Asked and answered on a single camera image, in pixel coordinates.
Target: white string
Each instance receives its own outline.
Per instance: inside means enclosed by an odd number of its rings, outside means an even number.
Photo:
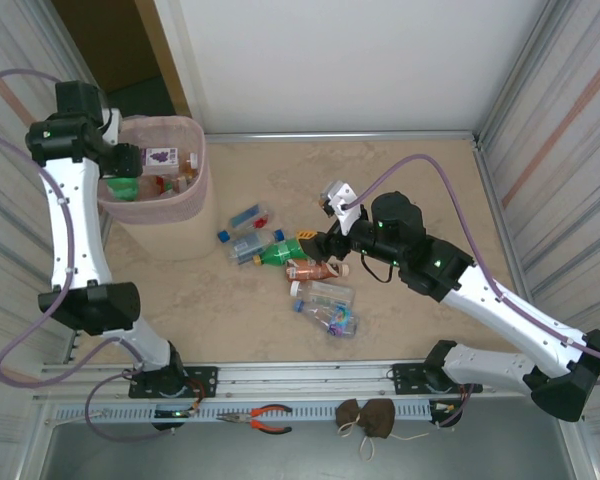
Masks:
[[[355,421],[345,423],[345,424],[341,425],[340,428],[338,428],[338,436],[340,438],[346,438],[349,435],[351,435],[351,433],[353,432],[353,426],[357,425],[359,421],[360,421],[360,414],[358,413],[358,416],[356,417]],[[402,440],[405,442],[409,441],[409,440],[415,440],[416,438],[426,437],[427,435],[429,435],[429,434],[421,433],[420,435],[414,435],[413,437],[405,438],[405,437],[400,437],[399,435],[394,435],[393,433],[389,434],[389,436],[391,438],[395,438],[396,440]],[[367,458],[364,458],[362,456],[362,450],[364,449],[364,445],[365,445],[365,443],[367,443],[367,440],[369,440],[369,444],[371,445],[371,454]],[[364,436],[364,438],[362,439],[362,442],[360,442],[360,448],[358,448],[358,455],[365,462],[370,462],[371,460],[373,460],[373,457],[376,455],[376,446],[373,443],[373,438],[368,437],[366,435]]]

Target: blue bottle cap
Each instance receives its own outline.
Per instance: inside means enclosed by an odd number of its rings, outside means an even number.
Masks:
[[[227,243],[229,240],[231,240],[231,236],[229,235],[229,232],[227,232],[226,230],[222,230],[221,232],[218,232],[218,238],[220,239],[220,241],[222,243]]]

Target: green bottle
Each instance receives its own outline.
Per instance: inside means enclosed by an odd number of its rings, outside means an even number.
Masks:
[[[290,258],[309,258],[304,253],[297,238],[290,238],[284,242],[278,242],[271,245],[260,255],[253,257],[256,265],[284,265],[284,262]]]

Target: trash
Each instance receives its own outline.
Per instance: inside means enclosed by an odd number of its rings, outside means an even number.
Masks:
[[[249,262],[254,255],[263,253],[269,245],[281,240],[284,240],[282,230],[276,230],[275,232],[256,230],[228,242],[226,244],[227,256],[231,262],[242,265]]]
[[[264,227],[271,221],[271,209],[264,203],[256,203],[245,211],[229,219],[229,227],[218,232],[222,243],[228,242],[232,236],[245,235],[249,232]]]
[[[291,259],[286,262],[287,280],[300,282],[306,280],[322,280],[325,278],[346,277],[349,265],[346,263],[319,263],[312,259]]]
[[[334,337],[351,338],[358,329],[358,317],[342,305],[326,307],[314,302],[297,300],[293,306],[296,312],[326,328],[327,333]]]
[[[294,281],[291,283],[289,294],[298,297],[305,302],[313,302],[324,307],[335,307],[337,305],[351,308],[355,291],[353,288],[331,285],[324,282]]]
[[[308,258],[304,253],[297,238],[290,238],[284,242],[271,245],[260,255],[253,256],[256,265],[284,265],[290,258]]]

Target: pink basket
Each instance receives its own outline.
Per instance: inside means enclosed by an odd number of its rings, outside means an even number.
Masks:
[[[174,197],[139,202],[116,201],[106,182],[98,186],[98,202],[113,218],[130,225],[160,225],[183,222],[195,217],[207,197],[210,183],[209,161],[200,125],[188,117],[144,117],[124,120],[121,143],[140,148],[175,147],[198,155],[198,175],[183,193]]]

